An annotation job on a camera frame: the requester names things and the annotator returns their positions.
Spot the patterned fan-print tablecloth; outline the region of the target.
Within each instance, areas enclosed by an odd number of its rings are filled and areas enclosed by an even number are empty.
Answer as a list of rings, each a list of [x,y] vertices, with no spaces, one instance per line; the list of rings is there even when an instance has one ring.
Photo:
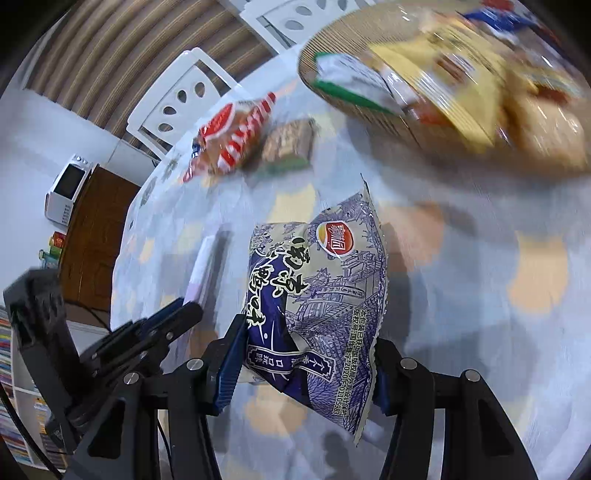
[[[389,248],[384,336],[432,370],[479,371],[539,477],[570,477],[590,446],[589,179],[437,165],[308,91],[297,57],[263,64],[242,80],[242,95],[273,90],[280,117],[314,118],[311,167],[183,182],[185,135],[128,210],[112,324],[181,296],[201,240],[217,230],[217,283],[193,343],[201,351],[242,306],[257,224],[310,221],[368,186]]]

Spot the lilac flat snack packet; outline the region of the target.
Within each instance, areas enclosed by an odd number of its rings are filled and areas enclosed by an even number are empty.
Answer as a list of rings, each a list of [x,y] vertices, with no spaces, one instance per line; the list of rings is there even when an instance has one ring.
[[[184,294],[183,304],[204,306],[215,262],[219,234],[208,235],[201,242]]]

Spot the green white snack packet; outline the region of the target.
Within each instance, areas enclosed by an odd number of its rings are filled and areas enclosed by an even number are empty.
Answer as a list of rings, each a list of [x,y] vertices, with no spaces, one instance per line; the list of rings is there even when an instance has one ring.
[[[318,90],[346,103],[376,111],[403,114],[383,77],[355,56],[343,53],[315,54]]]

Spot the blue snack bag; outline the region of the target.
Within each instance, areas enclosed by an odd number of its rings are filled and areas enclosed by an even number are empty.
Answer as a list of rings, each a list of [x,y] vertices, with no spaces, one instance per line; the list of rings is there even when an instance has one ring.
[[[538,33],[540,31],[536,22],[511,10],[485,6],[464,13],[463,17],[487,34],[510,44],[519,42],[520,33],[526,31]]]

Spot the right white plastic chair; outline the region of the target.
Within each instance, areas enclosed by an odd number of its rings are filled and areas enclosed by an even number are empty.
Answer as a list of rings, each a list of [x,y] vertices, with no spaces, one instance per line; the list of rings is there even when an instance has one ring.
[[[249,1],[239,16],[273,52],[305,43],[332,21],[375,1]]]

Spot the gold ribbed glass bowl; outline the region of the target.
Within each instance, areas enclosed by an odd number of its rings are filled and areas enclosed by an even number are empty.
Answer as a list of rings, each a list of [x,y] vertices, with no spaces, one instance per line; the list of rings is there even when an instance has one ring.
[[[363,8],[312,35],[298,73],[428,154],[546,178],[590,171],[590,48],[538,2]]]

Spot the purple white chips bag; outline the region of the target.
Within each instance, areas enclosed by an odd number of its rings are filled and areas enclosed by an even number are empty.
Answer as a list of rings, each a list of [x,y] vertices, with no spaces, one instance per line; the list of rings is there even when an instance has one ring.
[[[388,255],[370,191],[249,241],[245,365],[359,438],[376,385]]]

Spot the white microwave oven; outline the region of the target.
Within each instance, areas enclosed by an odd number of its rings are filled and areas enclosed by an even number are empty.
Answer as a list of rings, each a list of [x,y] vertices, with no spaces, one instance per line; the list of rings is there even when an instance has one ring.
[[[73,155],[69,159],[45,195],[44,215],[48,220],[68,226],[82,187],[95,167],[94,162],[79,155]]]

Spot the left white plastic chair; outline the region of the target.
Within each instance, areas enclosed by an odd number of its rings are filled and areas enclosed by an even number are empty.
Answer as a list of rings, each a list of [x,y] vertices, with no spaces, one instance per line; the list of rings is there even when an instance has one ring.
[[[126,132],[159,159],[221,98],[221,88],[238,82],[204,50],[181,52],[141,97]]]

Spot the brown wooden cabinet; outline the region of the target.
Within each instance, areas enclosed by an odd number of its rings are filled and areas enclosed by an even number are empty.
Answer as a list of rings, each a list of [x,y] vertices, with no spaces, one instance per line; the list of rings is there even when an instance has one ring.
[[[110,310],[114,265],[138,191],[137,185],[100,166],[90,175],[75,202],[59,260],[66,302]]]

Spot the red orange bread bag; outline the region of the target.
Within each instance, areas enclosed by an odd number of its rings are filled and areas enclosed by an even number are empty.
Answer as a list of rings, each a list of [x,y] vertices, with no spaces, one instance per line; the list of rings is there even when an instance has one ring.
[[[226,175],[242,166],[259,147],[275,104],[276,93],[269,92],[263,98],[224,105],[193,138],[182,182],[200,175]]]

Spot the yellow nut snack packet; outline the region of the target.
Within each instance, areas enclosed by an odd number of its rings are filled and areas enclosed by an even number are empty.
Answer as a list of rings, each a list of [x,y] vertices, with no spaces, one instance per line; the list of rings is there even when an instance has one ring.
[[[480,152],[492,148],[507,73],[494,41],[460,16],[444,16],[406,41],[369,45]]]

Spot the white plastic chair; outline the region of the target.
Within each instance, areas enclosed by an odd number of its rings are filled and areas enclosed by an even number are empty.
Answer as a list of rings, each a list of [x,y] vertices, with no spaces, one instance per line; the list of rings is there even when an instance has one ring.
[[[126,132],[159,159],[221,98],[221,88],[238,82],[204,50],[181,52],[141,97]]]
[[[239,16],[273,52],[305,43],[332,21],[375,1],[249,1]]]

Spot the brown green biscuit packet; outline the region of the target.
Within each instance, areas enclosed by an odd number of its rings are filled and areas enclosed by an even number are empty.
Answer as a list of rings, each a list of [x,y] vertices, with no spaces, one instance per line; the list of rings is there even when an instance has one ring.
[[[300,170],[311,165],[317,126],[311,118],[297,119],[276,126],[266,136],[260,154],[260,167],[266,173]]]

